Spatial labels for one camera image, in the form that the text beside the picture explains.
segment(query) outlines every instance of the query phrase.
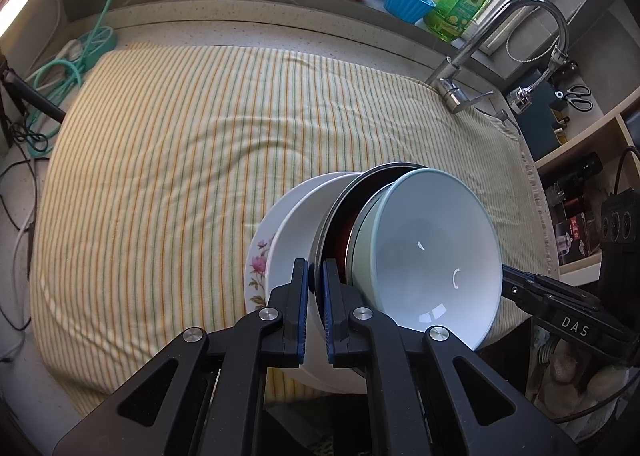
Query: faucet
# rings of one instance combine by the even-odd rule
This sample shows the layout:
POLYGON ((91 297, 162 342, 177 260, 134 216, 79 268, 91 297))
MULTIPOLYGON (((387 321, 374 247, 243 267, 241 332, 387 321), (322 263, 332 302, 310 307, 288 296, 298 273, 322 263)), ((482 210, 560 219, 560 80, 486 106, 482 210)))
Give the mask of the faucet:
MULTIPOLYGON (((554 44, 551 59, 546 71, 537 81, 527 88, 516 88, 507 96, 509 107, 519 115, 531 104, 531 93, 551 77, 552 73, 561 67, 567 59, 569 48, 569 25, 560 12, 560 9, 549 0, 506 0, 495 14, 482 25, 474 36, 469 39, 452 59, 447 57, 440 66, 427 79, 427 84, 440 94, 447 109, 453 114, 471 107, 473 104, 493 94, 492 91, 479 97, 469 99, 464 91, 457 87, 453 78, 459 73, 460 67, 471 55, 480 48, 480 45, 493 33, 504 21, 517 9, 523 6, 536 6, 544 8, 558 22, 558 42, 554 44)), ((505 120, 508 115, 505 111, 499 113, 498 118, 505 120)))

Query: triangular cutout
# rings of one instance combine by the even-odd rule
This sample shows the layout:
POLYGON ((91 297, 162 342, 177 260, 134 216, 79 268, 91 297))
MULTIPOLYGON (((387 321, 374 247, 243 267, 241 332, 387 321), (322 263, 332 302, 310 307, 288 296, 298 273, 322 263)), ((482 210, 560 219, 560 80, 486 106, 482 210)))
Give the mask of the triangular cutout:
POLYGON ((118 406, 118 414, 145 427, 151 427, 156 421, 177 368, 176 359, 167 360, 122 401, 118 406))
POLYGON ((491 425, 515 412, 513 404, 487 382, 465 359, 455 358, 453 366, 465 388, 466 397, 469 399, 471 409, 480 425, 491 425))

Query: silver screw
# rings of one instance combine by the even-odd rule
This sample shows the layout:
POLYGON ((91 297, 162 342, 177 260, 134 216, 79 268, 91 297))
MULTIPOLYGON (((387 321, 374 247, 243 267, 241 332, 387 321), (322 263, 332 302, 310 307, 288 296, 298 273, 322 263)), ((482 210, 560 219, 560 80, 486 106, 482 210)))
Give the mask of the silver screw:
POLYGON ((429 337, 438 342, 445 341, 449 338, 449 330, 442 326, 434 326, 429 330, 429 337))
POLYGON ((373 317, 373 312, 369 308, 360 306, 360 308, 353 310, 353 316, 359 321, 366 321, 373 317))
POLYGON ((272 321, 278 316, 278 310, 275 308, 262 308, 258 315, 263 321, 272 321))
POLYGON ((188 328, 183 332, 182 338, 187 342, 198 342, 202 338, 202 330, 200 328, 188 328))

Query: faucet spout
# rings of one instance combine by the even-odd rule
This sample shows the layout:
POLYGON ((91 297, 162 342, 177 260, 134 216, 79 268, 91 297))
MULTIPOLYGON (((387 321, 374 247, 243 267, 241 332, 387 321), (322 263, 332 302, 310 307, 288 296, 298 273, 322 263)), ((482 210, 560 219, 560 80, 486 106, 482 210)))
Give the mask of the faucet spout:
POLYGON ((453 77, 458 74, 460 67, 480 48, 480 45, 486 41, 513 12, 524 6, 544 8, 554 17, 559 29, 558 42, 554 46, 549 66, 542 77, 531 86, 519 88, 510 94, 508 102, 511 109, 516 113, 523 112, 530 105, 529 94, 551 77, 551 74, 564 64, 569 48, 569 25, 562 15, 562 12, 560 12, 560 9, 549 0, 506 0, 491 18, 478 29, 474 36, 466 42, 458 54, 453 59, 447 57, 427 79, 427 84, 440 93, 452 113, 456 113, 460 105, 460 89, 455 88, 455 85, 452 84, 453 77), (449 97, 448 93, 451 91, 452 85, 457 91, 456 96, 453 97, 455 100, 449 100, 451 97, 449 97))

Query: striped cloth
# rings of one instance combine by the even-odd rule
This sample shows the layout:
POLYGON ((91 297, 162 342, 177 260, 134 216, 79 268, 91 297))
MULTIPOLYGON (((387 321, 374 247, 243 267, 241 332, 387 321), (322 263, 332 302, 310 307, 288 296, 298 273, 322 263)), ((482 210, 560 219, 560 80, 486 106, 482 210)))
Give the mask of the striped cloth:
MULTIPOLYGON (((31 314, 44 363, 87 414, 185 328, 244 315, 247 249, 287 190, 394 161, 462 179, 505 263, 558 273, 518 138, 473 110, 450 115, 418 81, 282 50, 105 55, 62 127, 38 216, 31 314)), ((501 303, 490 340, 525 317, 501 303)), ((270 374, 267 400, 313 395, 270 374)))

